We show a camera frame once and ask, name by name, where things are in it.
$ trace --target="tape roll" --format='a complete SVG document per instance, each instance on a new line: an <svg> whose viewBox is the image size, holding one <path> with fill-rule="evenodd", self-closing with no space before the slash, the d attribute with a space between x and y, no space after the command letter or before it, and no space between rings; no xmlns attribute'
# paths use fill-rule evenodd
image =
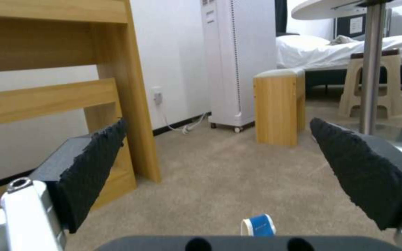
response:
<svg viewBox="0 0 402 251"><path fill-rule="evenodd" d="M276 234L276 227L269 215L261 214L241 221L242 236L271 236Z"/></svg>

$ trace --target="white pillow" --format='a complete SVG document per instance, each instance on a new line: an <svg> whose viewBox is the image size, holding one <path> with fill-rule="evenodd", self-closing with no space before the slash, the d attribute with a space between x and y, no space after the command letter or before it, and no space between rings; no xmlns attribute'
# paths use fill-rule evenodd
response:
<svg viewBox="0 0 402 251"><path fill-rule="evenodd" d="M277 46L284 45L295 48L317 48L328 45L330 41L315 36L308 35L287 35L276 38Z"/></svg>

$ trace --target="screw hole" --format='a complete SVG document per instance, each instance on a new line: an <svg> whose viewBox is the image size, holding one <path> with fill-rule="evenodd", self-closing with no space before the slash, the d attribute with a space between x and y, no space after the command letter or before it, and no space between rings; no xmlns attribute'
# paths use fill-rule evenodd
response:
<svg viewBox="0 0 402 251"><path fill-rule="evenodd" d="M194 238L187 243L185 251L212 251L212 247L207 240Z"/></svg>
<svg viewBox="0 0 402 251"><path fill-rule="evenodd" d="M314 248L302 238L292 238L288 242L288 251L314 251Z"/></svg>
<svg viewBox="0 0 402 251"><path fill-rule="evenodd" d="M13 184L12 184L12 186L13 186L14 188L17 188L17 187L23 186L23 185L26 184L26 183L27 183L26 180L20 179L20 180L14 181Z"/></svg>

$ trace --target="white bedsheet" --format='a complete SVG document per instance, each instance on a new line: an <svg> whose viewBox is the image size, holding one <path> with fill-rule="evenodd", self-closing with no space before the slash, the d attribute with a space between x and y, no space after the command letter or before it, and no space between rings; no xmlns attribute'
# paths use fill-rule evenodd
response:
<svg viewBox="0 0 402 251"><path fill-rule="evenodd" d="M352 53L364 51L364 42L326 45L329 41L311 36L289 35L276 38L277 68L302 67L309 70L345 68ZM382 49L400 48L402 35L384 38Z"/></svg>

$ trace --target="chrome pole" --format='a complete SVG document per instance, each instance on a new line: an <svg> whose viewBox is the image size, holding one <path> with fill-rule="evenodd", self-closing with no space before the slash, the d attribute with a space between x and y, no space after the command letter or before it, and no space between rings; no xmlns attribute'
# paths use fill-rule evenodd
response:
<svg viewBox="0 0 402 251"><path fill-rule="evenodd" d="M359 123L359 132L366 135L372 135L375 131L385 15L385 3L367 7L362 74L362 114Z"/></svg>

